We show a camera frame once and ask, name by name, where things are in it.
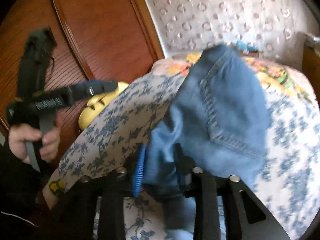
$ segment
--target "yellow plastic item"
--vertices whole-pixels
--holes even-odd
[[[84,130],[92,120],[102,112],[102,110],[115,99],[122,91],[129,86],[128,83],[118,82],[118,88],[110,93],[104,93],[93,96],[87,103],[87,106],[80,114],[79,127]]]

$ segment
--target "denim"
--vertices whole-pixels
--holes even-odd
[[[144,162],[144,187],[162,201],[169,236],[192,239],[195,219],[194,199],[179,195],[174,144],[180,143],[196,166],[219,177],[236,174],[252,188],[265,156],[270,123],[265,104],[254,72],[232,48],[205,50],[191,67],[151,132]]]

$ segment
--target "wooden panel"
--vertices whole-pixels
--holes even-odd
[[[320,56],[312,48],[304,46],[302,72],[309,79],[313,90],[315,91],[317,101],[320,98]]]
[[[60,27],[63,30],[65,38],[70,46],[70,49],[73,52],[73,55],[75,56],[75,59],[77,60],[79,66],[84,71],[84,75],[88,79],[96,79],[95,76],[93,75],[87,61],[85,60],[84,55],[80,51],[78,44],[76,43],[76,40],[75,40],[75,38],[72,34],[72,31],[68,25],[68,22],[66,20],[66,17],[64,15],[64,12],[63,12],[63,9],[61,7],[59,0],[51,0],[51,2],[52,2],[52,7],[56,13],[58,20],[59,20]]]
[[[59,0],[95,77],[132,82],[154,62],[130,0]]]
[[[52,76],[47,75],[46,89],[86,80],[60,30],[50,0],[17,0],[0,26],[0,114],[4,115],[6,105],[16,93],[19,62],[29,31],[48,25],[58,46],[53,53],[55,68]],[[83,104],[61,111],[64,122],[58,159],[78,136],[77,119]]]
[[[142,29],[145,29],[146,39],[149,40],[151,47],[156,54],[156,60],[164,58],[161,44],[156,32],[156,28],[153,24],[149,9],[145,0],[132,0],[134,8],[137,9],[142,21]]]

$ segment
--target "yellow object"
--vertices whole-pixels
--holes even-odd
[[[51,193],[56,196],[58,193],[63,192],[64,190],[63,182],[61,181],[61,179],[52,181],[49,184],[49,189]]]
[[[118,82],[118,88],[115,91],[93,96],[87,103],[88,107],[86,107],[80,114],[80,129],[84,130],[92,120],[97,117],[102,110],[128,86],[128,83]]]
[[[202,53],[192,53],[189,54],[186,58],[186,61],[191,63],[192,65],[196,64]]]

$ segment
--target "floral bedspread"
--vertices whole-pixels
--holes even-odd
[[[137,143],[148,142],[151,130],[199,57],[192,54],[159,60],[150,73],[131,83],[73,143],[51,182],[59,179],[68,190],[83,175],[96,178],[121,166]],[[252,190],[290,238],[298,239],[320,207],[320,114],[316,97],[307,78],[297,70],[260,59],[244,60],[265,91],[272,120],[264,169]],[[125,199],[124,210],[127,239],[168,239],[161,206],[147,194]],[[94,236],[98,219],[97,212]]]

